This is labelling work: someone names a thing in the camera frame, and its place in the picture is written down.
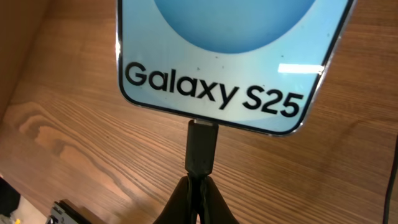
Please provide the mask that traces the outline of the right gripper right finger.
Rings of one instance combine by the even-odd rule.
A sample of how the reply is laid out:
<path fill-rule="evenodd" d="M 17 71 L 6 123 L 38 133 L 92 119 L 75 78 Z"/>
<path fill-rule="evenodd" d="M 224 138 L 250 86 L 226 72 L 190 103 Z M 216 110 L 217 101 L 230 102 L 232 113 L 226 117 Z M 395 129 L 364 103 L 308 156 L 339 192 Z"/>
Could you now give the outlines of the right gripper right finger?
<path fill-rule="evenodd" d="M 198 214 L 201 224 L 239 224 L 210 176 L 202 180 L 200 195 Z"/>

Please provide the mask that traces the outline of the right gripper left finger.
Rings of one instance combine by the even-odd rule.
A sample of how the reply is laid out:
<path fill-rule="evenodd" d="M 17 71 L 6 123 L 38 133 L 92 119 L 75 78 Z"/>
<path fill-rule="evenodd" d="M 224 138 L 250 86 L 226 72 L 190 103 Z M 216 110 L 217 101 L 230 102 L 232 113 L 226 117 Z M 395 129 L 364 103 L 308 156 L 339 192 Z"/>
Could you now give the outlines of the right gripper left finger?
<path fill-rule="evenodd" d="M 189 224 L 192 222 L 190 181 L 182 177 L 154 224 Z"/>

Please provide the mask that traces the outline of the Galaxy smartphone teal screen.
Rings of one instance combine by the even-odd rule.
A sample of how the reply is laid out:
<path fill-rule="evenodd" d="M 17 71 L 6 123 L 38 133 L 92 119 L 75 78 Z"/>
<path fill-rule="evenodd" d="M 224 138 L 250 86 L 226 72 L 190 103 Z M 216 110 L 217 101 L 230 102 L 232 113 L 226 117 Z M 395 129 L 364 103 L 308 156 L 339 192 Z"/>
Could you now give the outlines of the Galaxy smartphone teal screen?
<path fill-rule="evenodd" d="M 355 1 L 116 3 L 130 103 L 273 136 L 301 128 Z"/>

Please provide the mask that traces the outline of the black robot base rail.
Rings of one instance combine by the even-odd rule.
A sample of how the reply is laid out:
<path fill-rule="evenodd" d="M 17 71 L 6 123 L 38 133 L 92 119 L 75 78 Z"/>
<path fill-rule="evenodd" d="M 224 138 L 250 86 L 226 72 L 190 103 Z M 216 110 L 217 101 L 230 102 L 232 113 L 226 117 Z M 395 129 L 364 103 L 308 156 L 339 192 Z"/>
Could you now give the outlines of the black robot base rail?
<path fill-rule="evenodd" d="M 106 224 L 86 207 L 77 207 L 64 199 L 54 201 L 45 224 Z"/>

